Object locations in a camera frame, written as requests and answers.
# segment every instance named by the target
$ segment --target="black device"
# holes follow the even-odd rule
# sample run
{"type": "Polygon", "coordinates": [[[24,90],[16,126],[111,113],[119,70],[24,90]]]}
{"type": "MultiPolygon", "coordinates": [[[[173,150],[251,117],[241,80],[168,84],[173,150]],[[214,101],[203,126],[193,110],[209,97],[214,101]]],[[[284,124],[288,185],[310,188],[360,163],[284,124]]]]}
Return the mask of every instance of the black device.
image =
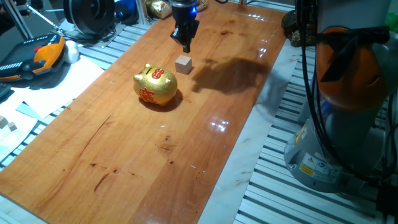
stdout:
{"type": "Polygon", "coordinates": [[[65,18],[86,35],[100,36],[114,25],[114,0],[64,0],[65,18]]]}
{"type": "Polygon", "coordinates": [[[191,41],[195,37],[199,27],[199,21],[195,20],[197,16],[197,1],[183,0],[171,1],[173,18],[175,20],[175,30],[171,33],[171,38],[182,45],[185,53],[191,51],[191,41]]]}
{"type": "Polygon", "coordinates": [[[133,25],[138,21],[137,4],[134,0],[120,0],[115,3],[117,22],[125,25],[133,25]]]}
{"type": "Polygon", "coordinates": [[[11,85],[0,82],[0,99],[11,90],[11,85]]]}

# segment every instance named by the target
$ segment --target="wood grain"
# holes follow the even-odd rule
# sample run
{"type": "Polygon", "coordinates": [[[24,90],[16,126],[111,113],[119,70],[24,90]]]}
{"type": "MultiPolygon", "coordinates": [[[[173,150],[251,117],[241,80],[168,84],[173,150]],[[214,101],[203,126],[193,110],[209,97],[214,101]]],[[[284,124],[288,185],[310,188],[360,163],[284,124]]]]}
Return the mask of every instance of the wood grain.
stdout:
{"type": "Polygon", "coordinates": [[[134,93],[145,63],[175,72],[158,21],[0,172],[0,193],[49,223],[195,223],[284,43],[283,12],[209,2],[165,108],[134,93]]]}

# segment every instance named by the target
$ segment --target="wooden cube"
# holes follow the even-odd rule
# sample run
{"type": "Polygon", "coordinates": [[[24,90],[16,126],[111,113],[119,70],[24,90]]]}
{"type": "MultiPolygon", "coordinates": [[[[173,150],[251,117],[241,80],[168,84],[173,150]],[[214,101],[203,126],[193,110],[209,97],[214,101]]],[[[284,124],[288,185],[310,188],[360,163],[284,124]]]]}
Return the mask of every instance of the wooden cube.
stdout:
{"type": "Polygon", "coordinates": [[[8,124],[8,128],[11,131],[15,131],[17,129],[17,126],[14,124],[14,122],[11,122],[11,123],[8,124]]]}
{"type": "Polygon", "coordinates": [[[5,126],[7,126],[7,124],[8,120],[5,117],[0,116],[0,128],[4,128],[5,126]]]}
{"type": "Polygon", "coordinates": [[[192,70],[192,59],[190,57],[180,55],[175,61],[175,70],[179,73],[188,75],[192,70]]]}

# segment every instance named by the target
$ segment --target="white paper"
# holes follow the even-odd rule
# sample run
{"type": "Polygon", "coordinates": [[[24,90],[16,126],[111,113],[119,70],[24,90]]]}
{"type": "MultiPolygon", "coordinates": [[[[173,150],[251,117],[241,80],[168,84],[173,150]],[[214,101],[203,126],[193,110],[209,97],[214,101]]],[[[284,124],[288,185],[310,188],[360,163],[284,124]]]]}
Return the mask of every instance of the white paper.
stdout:
{"type": "Polygon", "coordinates": [[[90,86],[104,70],[84,56],[70,65],[66,77],[54,88],[33,90],[25,98],[25,102],[45,118],[64,104],[78,97],[90,86]]]}
{"type": "Polygon", "coordinates": [[[0,104],[0,114],[6,111],[14,111],[24,101],[24,98],[32,90],[29,88],[11,88],[14,93],[0,104]]]}
{"type": "Polygon", "coordinates": [[[0,129],[0,161],[10,154],[29,135],[37,120],[18,111],[0,112],[8,122],[14,122],[16,130],[10,131],[8,126],[0,129]]]}

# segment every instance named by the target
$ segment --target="black cable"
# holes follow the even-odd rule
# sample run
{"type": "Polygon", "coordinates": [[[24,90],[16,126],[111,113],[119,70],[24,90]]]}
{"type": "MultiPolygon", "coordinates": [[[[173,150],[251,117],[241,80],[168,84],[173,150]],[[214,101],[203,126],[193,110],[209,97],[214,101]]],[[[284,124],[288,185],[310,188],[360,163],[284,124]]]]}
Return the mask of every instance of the black cable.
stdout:
{"type": "Polygon", "coordinates": [[[388,100],[388,122],[389,122],[389,126],[390,126],[390,131],[389,134],[387,135],[387,139],[388,137],[390,137],[391,139],[391,153],[392,153],[392,162],[391,162],[391,166],[390,168],[387,170],[387,173],[382,175],[382,179],[385,180],[386,178],[388,178],[391,174],[394,173],[396,167],[397,167],[397,148],[396,148],[396,126],[397,124],[393,125],[392,124],[392,102],[394,100],[394,95],[391,95],[389,97],[388,100]]]}
{"type": "Polygon", "coordinates": [[[106,37],[103,37],[102,39],[101,38],[97,38],[97,39],[96,38],[76,38],[76,37],[72,37],[66,33],[64,33],[63,36],[70,40],[78,42],[78,43],[89,43],[89,42],[95,42],[95,41],[103,43],[103,42],[107,42],[107,41],[111,40],[116,35],[116,29],[113,28],[111,33],[112,33],[111,35],[108,34],[106,37]]]}
{"type": "MultiPolygon", "coordinates": [[[[312,79],[312,89],[311,89],[311,92],[312,92],[312,99],[311,99],[311,102],[315,102],[315,100],[317,100],[317,99],[320,99],[320,96],[319,96],[319,89],[318,89],[318,85],[317,85],[317,89],[316,89],[316,91],[317,91],[317,96],[316,96],[316,98],[317,99],[315,99],[315,85],[317,84],[317,74],[316,74],[316,69],[314,70],[314,74],[313,74],[313,79],[312,79]]],[[[320,131],[320,133],[319,133],[319,138],[320,139],[324,139],[325,138],[325,132],[324,131],[322,131],[322,130],[324,130],[325,128],[324,127],[322,127],[322,126],[320,126],[319,125],[319,130],[321,130],[320,131]]]]}

